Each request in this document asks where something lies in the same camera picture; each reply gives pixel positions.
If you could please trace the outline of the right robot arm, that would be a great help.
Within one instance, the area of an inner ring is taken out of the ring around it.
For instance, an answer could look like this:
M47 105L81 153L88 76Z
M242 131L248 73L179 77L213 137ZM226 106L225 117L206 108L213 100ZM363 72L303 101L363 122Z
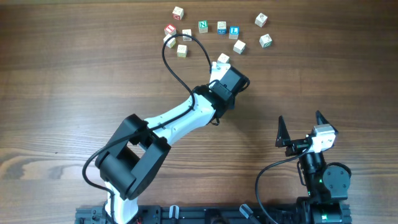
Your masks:
M296 201L298 223L351 223L348 189L351 169L339 162L326 163L323 153L334 146L338 135L320 111L315 113L317 124L303 139L292 140L279 116L276 147L285 147L285 155L299 156L297 169L300 182L307 188L308 196Z

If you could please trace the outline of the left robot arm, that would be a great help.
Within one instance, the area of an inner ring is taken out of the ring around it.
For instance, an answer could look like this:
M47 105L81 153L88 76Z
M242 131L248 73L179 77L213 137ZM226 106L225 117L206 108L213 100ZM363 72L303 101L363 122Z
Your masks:
M210 81L191 90L182 104L153 118L140 119L136 114L125 118L95 160L110 190L105 210L111 221L132 221L138 213L138 196L154 180L172 145L197 128L218 125L249 83L230 64L214 65Z

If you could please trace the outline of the W letter wooden block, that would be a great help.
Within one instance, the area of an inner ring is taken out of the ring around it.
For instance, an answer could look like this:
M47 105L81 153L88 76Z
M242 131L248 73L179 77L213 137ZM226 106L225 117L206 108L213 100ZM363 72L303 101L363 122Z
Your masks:
M185 58L187 56L188 47L186 45L177 46L177 56Z

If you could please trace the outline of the O letter wooden block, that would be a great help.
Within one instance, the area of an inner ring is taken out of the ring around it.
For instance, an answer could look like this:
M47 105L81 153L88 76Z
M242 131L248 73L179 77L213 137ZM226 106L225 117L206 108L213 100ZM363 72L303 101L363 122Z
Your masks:
M218 63L229 63L230 57L224 53L221 53L217 59Z

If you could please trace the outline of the plain S wooden block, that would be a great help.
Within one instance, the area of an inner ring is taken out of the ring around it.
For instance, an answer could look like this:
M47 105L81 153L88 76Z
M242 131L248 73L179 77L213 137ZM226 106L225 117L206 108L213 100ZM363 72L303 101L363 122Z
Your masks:
M237 42L233 46L233 51L238 54L242 54L244 52L245 47L246 44L243 41L237 40Z

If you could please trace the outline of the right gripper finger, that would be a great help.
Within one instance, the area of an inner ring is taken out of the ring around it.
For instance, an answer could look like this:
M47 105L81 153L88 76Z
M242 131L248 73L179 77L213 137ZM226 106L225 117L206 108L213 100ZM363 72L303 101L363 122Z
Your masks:
M322 115L322 113L319 110L315 112L315 116L318 125L329 124L334 129L335 134L338 134L338 130L326 120L326 118Z
M291 145L291 139L283 116L278 118L278 132L275 140L275 147L287 147Z

